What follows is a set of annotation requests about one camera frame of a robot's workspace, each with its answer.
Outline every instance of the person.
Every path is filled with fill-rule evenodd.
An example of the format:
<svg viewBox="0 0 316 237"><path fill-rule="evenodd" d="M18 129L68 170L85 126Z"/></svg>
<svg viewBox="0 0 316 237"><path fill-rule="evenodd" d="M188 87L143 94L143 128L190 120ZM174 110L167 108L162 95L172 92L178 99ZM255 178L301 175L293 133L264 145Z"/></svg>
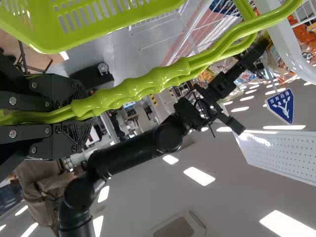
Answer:
<svg viewBox="0 0 316 237"><path fill-rule="evenodd" d="M65 187L77 174L67 172L61 159L26 159L15 169L15 173L34 221L40 226L50 227L58 237L58 207L63 200Z"/></svg>

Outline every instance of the black bracket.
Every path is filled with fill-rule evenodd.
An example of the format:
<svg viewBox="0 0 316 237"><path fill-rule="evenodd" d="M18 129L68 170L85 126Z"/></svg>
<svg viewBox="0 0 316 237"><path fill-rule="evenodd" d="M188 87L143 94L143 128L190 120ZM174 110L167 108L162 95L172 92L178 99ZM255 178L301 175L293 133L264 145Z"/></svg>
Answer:
<svg viewBox="0 0 316 237"><path fill-rule="evenodd" d="M51 134L52 128L49 124L0 126L0 144L42 139Z"/></svg>
<svg viewBox="0 0 316 237"><path fill-rule="evenodd" d="M24 95L0 90L0 108L9 110L49 112L52 100L48 97Z"/></svg>

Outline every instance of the store shelf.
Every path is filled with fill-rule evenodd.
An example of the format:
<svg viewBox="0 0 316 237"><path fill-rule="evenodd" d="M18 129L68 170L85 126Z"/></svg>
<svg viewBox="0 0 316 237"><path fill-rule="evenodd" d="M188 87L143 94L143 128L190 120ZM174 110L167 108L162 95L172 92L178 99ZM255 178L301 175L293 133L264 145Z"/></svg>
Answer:
<svg viewBox="0 0 316 237"><path fill-rule="evenodd" d="M248 164L316 186L316 132L270 133L235 134Z"/></svg>

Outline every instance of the hand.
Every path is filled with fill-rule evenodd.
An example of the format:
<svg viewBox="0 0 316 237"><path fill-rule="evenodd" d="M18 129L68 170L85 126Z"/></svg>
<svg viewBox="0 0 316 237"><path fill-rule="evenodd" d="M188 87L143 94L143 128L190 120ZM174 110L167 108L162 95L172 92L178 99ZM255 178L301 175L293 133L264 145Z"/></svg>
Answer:
<svg viewBox="0 0 316 237"><path fill-rule="evenodd" d="M74 173L74 172L71 172L70 181L73 181L74 179L77 179L77 178L78 178L78 176L77 176L77 175L75 175L75 173Z"/></svg>

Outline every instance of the blue sign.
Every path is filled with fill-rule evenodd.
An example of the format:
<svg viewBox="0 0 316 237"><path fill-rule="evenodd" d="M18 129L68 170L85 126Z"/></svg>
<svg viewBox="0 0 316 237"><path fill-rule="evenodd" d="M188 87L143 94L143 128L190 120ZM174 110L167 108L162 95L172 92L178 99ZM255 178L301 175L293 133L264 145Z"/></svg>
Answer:
<svg viewBox="0 0 316 237"><path fill-rule="evenodd" d="M266 100L267 108L287 124L293 124L294 95L291 89Z"/></svg>

